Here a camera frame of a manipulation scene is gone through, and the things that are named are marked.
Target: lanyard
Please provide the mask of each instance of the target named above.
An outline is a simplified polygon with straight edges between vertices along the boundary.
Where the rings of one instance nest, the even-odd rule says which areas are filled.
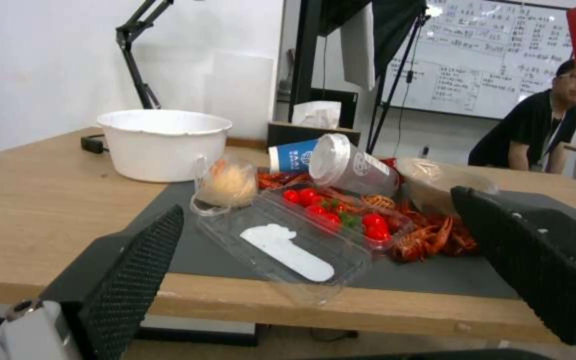
[[[555,112],[553,112],[551,114],[550,117],[550,123],[553,123],[553,119],[555,119]],[[566,111],[564,111],[563,116],[561,117],[561,120],[559,121],[557,127],[555,128],[555,130],[553,132],[550,133],[550,137],[546,138],[544,141],[544,148],[543,150],[543,154],[542,155],[546,155],[546,153],[548,152],[548,150],[551,148],[551,146],[553,145],[553,141],[555,140],[555,137],[557,137],[558,132],[560,132],[560,128],[562,127],[562,124],[564,123],[564,119],[566,119]]]

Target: clear plastic cup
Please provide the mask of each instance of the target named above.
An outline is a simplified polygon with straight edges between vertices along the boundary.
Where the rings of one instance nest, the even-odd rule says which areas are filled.
[[[320,187],[336,187],[358,194],[390,197],[399,186],[395,170],[359,151],[343,134],[319,138],[308,171]]]

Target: cup lid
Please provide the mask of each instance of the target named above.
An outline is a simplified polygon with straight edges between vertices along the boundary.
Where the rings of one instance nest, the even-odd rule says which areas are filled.
[[[339,180],[350,159],[350,141],[343,134],[325,134],[319,138],[310,157],[308,172],[315,184],[326,187]]]

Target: wooden table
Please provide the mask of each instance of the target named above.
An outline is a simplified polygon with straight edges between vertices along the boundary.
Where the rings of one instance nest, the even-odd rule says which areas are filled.
[[[36,297],[93,239],[119,231],[164,184],[124,178],[107,154],[80,150],[85,129],[0,152],[0,303]],[[267,166],[259,150],[229,148]],[[576,208],[560,175],[469,168],[503,190],[537,192]],[[169,273],[155,315],[318,328],[556,342],[521,300],[346,288],[299,308],[265,281]]]

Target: eyeglasses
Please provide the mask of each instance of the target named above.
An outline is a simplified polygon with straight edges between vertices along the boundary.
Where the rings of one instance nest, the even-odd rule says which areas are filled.
[[[572,80],[576,80],[576,72],[564,73],[562,75],[557,76],[557,79],[562,79],[562,78],[570,78]]]

